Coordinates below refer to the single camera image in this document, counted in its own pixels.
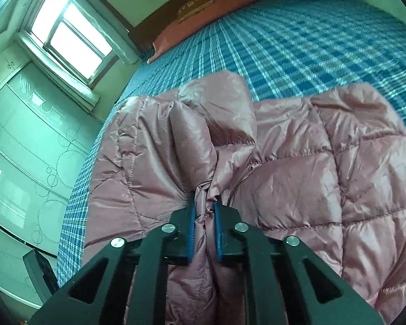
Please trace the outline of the pink quilted down jacket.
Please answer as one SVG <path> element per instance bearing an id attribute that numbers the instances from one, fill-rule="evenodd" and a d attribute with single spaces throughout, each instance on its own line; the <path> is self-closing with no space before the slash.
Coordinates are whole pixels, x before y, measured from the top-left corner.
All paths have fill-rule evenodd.
<path id="1" fill-rule="evenodd" d="M 115 110 L 89 186 L 83 258 L 196 198 L 195 255 L 169 268 L 169 324 L 241 324 L 243 278 L 215 258 L 222 201 L 271 238 L 297 236 L 382 317 L 406 306 L 406 127 L 368 84 L 253 102 L 221 71 Z"/>

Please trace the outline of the frosted glass wardrobe doors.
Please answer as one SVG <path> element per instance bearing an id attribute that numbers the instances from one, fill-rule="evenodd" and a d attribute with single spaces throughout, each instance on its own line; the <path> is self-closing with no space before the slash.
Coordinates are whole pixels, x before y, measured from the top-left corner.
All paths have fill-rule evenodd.
<path id="1" fill-rule="evenodd" d="M 18 43 L 0 52 L 0 226 L 52 255 L 101 123 Z"/>

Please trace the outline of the green curtain left of window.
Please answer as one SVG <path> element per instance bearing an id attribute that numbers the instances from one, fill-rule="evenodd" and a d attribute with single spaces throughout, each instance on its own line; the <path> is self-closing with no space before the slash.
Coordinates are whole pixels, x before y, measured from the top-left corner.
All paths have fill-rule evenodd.
<path id="1" fill-rule="evenodd" d="M 15 36 L 16 42 L 25 49 L 31 60 L 60 87 L 84 111 L 93 111 L 100 96 L 93 93 L 82 81 L 73 76 L 64 66 L 60 65 L 42 47 L 40 47 L 26 31 L 20 31 Z"/>

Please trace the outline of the blue plaid bed sheet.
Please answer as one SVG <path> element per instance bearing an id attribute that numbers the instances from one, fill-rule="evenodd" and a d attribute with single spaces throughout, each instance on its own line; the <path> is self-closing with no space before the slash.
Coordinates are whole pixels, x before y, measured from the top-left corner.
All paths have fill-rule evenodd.
<path id="1" fill-rule="evenodd" d="M 406 125 L 406 25 L 355 0 L 259 0 L 143 63 L 119 103 L 221 70 L 242 75 L 255 101 L 367 82 Z"/>

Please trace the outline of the green curtain beside headboard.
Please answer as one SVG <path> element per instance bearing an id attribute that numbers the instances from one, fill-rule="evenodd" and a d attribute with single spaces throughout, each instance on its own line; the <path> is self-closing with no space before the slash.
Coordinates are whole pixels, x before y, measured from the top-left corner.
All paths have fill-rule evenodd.
<path id="1" fill-rule="evenodd" d="M 109 46 L 123 62 L 128 65 L 138 62 L 139 56 L 133 51 L 133 48 L 122 38 L 110 22 L 104 19 L 85 0 L 72 1 L 83 16 L 95 27 L 102 37 L 105 38 Z"/>

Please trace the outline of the left window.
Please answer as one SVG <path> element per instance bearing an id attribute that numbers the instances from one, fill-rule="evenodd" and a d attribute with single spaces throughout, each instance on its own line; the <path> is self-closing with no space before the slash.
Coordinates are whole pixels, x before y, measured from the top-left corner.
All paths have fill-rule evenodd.
<path id="1" fill-rule="evenodd" d="M 31 0 L 21 31 L 41 52 L 93 89 L 118 60 L 76 0 Z"/>

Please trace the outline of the orange red pillow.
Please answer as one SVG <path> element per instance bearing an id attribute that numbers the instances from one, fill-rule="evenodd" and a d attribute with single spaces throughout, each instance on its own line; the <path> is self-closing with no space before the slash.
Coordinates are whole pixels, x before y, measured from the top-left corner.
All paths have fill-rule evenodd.
<path id="1" fill-rule="evenodd" d="M 155 52 L 147 60 L 147 63 L 150 64 L 154 62 L 167 51 L 188 37 L 196 34 L 212 22 L 257 1 L 258 0 L 214 0 L 210 6 L 192 15 L 183 22 L 178 23 L 177 20 L 174 20 L 152 43 Z"/>

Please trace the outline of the brown patterned small cushion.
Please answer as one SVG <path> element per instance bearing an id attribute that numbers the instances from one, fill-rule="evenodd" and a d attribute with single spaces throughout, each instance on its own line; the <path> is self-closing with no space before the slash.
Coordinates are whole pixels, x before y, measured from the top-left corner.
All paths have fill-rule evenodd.
<path id="1" fill-rule="evenodd" d="M 176 20 L 178 23 L 183 22 L 192 15 L 201 12 L 203 9 L 210 6 L 214 0 L 189 0 L 185 2 L 177 12 Z"/>

